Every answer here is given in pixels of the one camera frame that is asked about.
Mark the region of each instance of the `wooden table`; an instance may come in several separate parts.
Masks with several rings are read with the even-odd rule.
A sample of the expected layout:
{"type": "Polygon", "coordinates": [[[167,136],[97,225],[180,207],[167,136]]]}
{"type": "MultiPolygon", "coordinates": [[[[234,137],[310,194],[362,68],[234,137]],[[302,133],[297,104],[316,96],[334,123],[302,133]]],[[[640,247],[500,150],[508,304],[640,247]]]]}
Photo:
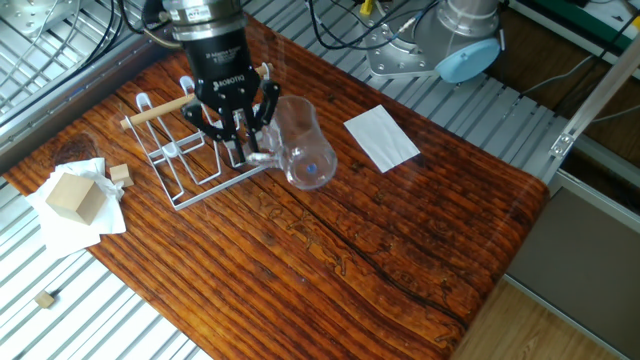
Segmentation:
{"type": "MultiPolygon", "coordinates": [[[[448,358],[534,224],[546,186],[256,21],[247,36],[284,94],[316,105],[340,162],[326,187],[299,191],[267,171],[173,211],[119,120],[136,113],[138,92],[156,104],[183,95],[182,54],[124,85],[6,179],[28,194],[56,164],[127,163],[136,182],[121,203],[127,232],[89,250],[215,359],[448,358]],[[343,125],[378,104],[421,150],[385,174],[343,125]]],[[[210,161],[191,160],[202,173],[210,161]]]]}

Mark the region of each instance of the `white napkin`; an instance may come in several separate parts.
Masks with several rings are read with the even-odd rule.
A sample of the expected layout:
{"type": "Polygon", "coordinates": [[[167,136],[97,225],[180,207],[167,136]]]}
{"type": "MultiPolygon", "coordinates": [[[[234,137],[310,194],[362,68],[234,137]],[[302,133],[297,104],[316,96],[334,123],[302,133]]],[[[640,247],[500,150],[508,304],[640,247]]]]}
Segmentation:
{"type": "Polygon", "coordinates": [[[385,173],[420,154],[382,105],[344,123],[358,144],[385,173]]]}
{"type": "Polygon", "coordinates": [[[118,203],[124,194],[122,183],[116,185],[104,177],[104,158],[76,161],[58,165],[49,179],[27,201],[38,212],[47,253],[61,258],[100,242],[100,234],[120,234],[126,231],[124,217],[118,203]],[[96,182],[107,199],[91,225],[60,217],[45,202],[63,173],[82,176],[96,182]]]}

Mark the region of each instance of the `blue cap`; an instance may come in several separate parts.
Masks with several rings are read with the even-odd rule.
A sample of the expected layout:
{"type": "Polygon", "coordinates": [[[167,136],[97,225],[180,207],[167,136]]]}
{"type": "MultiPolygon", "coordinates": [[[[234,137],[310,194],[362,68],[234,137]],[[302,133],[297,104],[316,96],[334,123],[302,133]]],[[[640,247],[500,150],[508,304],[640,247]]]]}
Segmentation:
{"type": "Polygon", "coordinates": [[[493,64],[499,54],[498,39],[485,39],[449,55],[436,66],[436,71],[448,83],[467,81],[493,64]]]}

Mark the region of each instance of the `wooden block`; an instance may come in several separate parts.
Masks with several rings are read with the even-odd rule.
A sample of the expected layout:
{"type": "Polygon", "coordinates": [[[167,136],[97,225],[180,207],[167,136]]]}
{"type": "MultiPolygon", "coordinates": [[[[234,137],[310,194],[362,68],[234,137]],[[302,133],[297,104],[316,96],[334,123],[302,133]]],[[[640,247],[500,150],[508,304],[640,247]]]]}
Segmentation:
{"type": "Polygon", "coordinates": [[[111,173],[111,181],[113,181],[114,184],[119,181],[124,181],[124,185],[122,187],[133,185],[133,180],[131,179],[131,174],[129,174],[129,167],[127,164],[114,166],[109,169],[109,172],[111,173]]]}
{"type": "Polygon", "coordinates": [[[40,291],[40,293],[36,295],[36,297],[33,300],[35,300],[38,303],[38,305],[43,309],[49,308],[49,306],[51,306],[51,304],[55,302],[55,299],[53,298],[53,296],[49,295],[49,293],[47,293],[44,290],[40,291]]]}
{"type": "Polygon", "coordinates": [[[91,225],[106,199],[95,181],[65,173],[46,202],[63,218],[91,225]]]}

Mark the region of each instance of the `green surface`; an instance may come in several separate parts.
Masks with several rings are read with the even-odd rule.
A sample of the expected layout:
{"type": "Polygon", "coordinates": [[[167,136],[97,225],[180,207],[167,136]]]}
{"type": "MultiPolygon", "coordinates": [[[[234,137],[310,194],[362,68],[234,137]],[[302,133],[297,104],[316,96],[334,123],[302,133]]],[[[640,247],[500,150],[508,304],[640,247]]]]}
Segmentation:
{"type": "MultiPolygon", "coordinates": [[[[571,25],[586,31],[603,42],[610,42],[618,33],[609,25],[589,15],[575,4],[570,4],[564,0],[530,0],[531,2],[545,8],[546,10],[566,19],[571,25]]],[[[629,46],[631,40],[626,36],[621,36],[615,45],[619,51],[623,51],[629,46]]]]}

